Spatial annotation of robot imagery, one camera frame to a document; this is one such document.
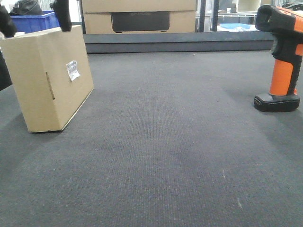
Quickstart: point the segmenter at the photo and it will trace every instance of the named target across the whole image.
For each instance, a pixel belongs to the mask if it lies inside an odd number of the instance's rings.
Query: floor
[[[0,92],[1,227],[303,225],[302,108],[252,104],[268,51],[89,61],[95,89],[62,132],[28,133]]]

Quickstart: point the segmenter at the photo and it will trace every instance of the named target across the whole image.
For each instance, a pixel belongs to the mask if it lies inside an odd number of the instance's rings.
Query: blue bin
[[[54,11],[44,11],[41,16],[11,16],[18,32],[37,32],[53,27],[59,27]]]

